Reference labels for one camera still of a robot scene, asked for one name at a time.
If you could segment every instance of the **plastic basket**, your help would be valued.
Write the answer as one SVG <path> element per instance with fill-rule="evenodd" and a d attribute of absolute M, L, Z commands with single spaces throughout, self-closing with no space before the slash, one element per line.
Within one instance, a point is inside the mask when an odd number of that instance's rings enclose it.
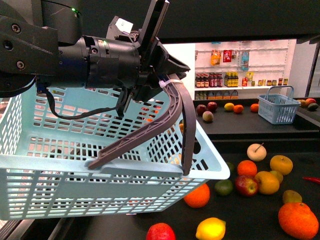
<path fill-rule="evenodd" d="M 74 115 L 114 106 L 112 89 L 51 88 L 56 111 Z M 209 179 L 230 171 L 197 122 L 200 152 L 183 176 L 179 121 L 167 131 L 99 169 L 87 168 L 98 151 L 145 125 L 168 107 L 168 96 L 131 102 L 79 120 L 56 118 L 31 89 L 12 98 L 1 119 L 0 219 L 39 219 L 163 211 Z"/>
<path fill-rule="evenodd" d="M 273 88 L 291 88 L 289 96 L 282 94 L 269 94 Z M 259 95 L 258 114 L 272 124 L 292 124 L 300 102 L 293 99 L 294 88 L 287 86 L 272 86 L 266 95 Z"/>

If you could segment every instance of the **zip tie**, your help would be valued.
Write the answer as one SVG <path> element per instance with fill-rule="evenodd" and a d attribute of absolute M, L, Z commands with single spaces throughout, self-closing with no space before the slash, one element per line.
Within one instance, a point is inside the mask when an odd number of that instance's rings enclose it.
<path fill-rule="evenodd" d="M 163 81 L 163 80 L 160 80 L 159 81 L 159 85 L 160 87 L 163 89 L 165 86 L 167 86 L 168 84 L 170 83 L 180 83 L 182 84 L 183 82 L 181 80 L 177 80 L 177 79 L 170 79 L 170 80 L 167 80 L 167 81 Z"/>

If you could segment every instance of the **green lime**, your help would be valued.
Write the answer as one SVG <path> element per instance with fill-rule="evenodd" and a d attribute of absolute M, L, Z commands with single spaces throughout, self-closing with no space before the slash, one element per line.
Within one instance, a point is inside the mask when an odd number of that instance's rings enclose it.
<path fill-rule="evenodd" d="M 214 185 L 214 190 L 219 196 L 227 196 L 233 191 L 233 189 L 234 185 L 229 179 L 217 181 Z"/>
<path fill-rule="evenodd" d="M 227 161 L 226 164 L 228 165 L 230 173 L 232 173 L 235 170 L 235 165 L 233 165 L 233 163 L 231 163 L 229 161 Z"/>

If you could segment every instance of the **red chili pepper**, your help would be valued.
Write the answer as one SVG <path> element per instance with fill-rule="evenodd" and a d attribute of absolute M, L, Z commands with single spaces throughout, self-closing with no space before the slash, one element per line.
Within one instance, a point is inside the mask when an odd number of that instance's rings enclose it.
<path fill-rule="evenodd" d="M 302 179 L 308 180 L 310 182 L 313 182 L 313 183 L 320 185 L 320 178 L 319 177 L 304 176 Z"/>

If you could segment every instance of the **gray basket handle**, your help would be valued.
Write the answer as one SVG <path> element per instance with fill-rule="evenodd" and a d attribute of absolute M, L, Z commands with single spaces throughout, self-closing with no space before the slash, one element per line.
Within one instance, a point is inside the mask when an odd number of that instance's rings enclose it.
<path fill-rule="evenodd" d="M 268 91 L 266 92 L 266 95 L 264 96 L 264 99 L 266 99 L 266 100 L 269 99 L 269 92 L 273 88 L 291 88 L 291 92 L 290 92 L 290 94 L 288 96 L 288 99 L 292 100 L 294 98 L 294 92 L 295 92 L 294 87 L 291 86 L 291 85 L 286 85 L 286 86 L 272 86 L 272 87 L 270 87 L 268 89 Z"/>

